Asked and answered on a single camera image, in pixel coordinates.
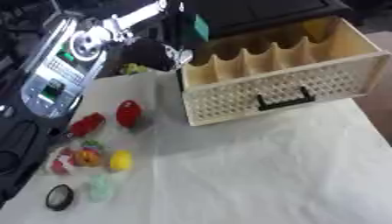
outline colorful toy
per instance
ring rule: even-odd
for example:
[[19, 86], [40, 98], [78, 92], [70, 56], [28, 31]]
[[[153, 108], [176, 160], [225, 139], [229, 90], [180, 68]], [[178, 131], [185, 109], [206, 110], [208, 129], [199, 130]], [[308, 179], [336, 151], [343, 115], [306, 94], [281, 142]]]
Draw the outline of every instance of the colorful toy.
[[74, 153], [75, 163], [79, 166], [95, 167], [102, 164], [103, 146], [95, 140], [87, 140], [82, 149]]
[[105, 123], [105, 117], [100, 113], [93, 113], [73, 123], [67, 135], [69, 137], [84, 137], [86, 134], [96, 130], [103, 123]]
[[74, 152], [69, 148], [63, 148], [52, 161], [50, 170], [59, 175], [70, 174], [74, 170]]
[[93, 175], [89, 181], [88, 196], [93, 202], [100, 202], [109, 199], [113, 194], [113, 186], [109, 177], [104, 174]]
[[135, 125], [137, 118], [142, 114], [142, 109], [135, 101], [124, 101], [117, 108], [115, 118], [125, 128]]
[[117, 150], [110, 158], [110, 170], [119, 172], [132, 168], [132, 155], [128, 150]]

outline white tablecloth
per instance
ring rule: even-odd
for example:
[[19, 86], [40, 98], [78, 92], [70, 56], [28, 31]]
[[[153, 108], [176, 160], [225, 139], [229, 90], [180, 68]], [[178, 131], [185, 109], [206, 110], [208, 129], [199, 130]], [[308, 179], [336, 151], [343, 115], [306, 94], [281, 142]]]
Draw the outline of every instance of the white tablecloth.
[[[75, 116], [105, 114], [94, 137], [108, 151], [133, 152], [134, 170], [110, 175], [111, 199], [88, 200], [93, 171], [39, 171], [5, 205], [0, 223], [392, 223], [392, 153], [352, 100], [190, 127], [174, 76], [155, 77], [97, 80]], [[150, 118], [131, 132], [113, 117], [127, 99]], [[60, 183], [76, 199], [56, 213], [44, 198]]]

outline drawer handle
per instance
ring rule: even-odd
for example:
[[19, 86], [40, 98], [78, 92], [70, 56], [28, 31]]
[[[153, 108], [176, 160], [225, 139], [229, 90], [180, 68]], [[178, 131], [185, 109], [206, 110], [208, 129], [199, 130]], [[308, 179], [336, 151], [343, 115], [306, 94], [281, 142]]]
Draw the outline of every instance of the drawer handle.
[[298, 98], [295, 100], [290, 100], [290, 101], [280, 101], [280, 102], [272, 103], [272, 104], [265, 103], [263, 96], [258, 94], [257, 100], [260, 103], [260, 106], [258, 109], [260, 111], [269, 110], [269, 109], [278, 109], [278, 108], [298, 105], [298, 104], [307, 103], [307, 102], [314, 102], [316, 100], [316, 97], [314, 95], [309, 94], [309, 91], [306, 89], [306, 87], [300, 87], [299, 90], [304, 95], [304, 97]]

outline yellow lemon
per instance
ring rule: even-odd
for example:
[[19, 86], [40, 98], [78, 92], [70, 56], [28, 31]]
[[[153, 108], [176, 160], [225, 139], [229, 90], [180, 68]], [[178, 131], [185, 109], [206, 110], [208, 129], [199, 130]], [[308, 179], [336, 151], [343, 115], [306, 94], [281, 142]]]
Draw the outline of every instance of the yellow lemon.
[[128, 150], [117, 150], [110, 158], [110, 169], [124, 171], [132, 168], [132, 155]]

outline drawer compartment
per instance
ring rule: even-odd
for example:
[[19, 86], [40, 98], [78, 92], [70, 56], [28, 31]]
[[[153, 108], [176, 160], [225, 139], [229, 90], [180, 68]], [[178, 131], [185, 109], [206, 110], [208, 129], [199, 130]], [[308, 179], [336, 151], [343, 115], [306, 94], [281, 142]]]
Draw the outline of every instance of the drawer compartment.
[[182, 70], [191, 125], [368, 93], [389, 53], [337, 17], [210, 41]]

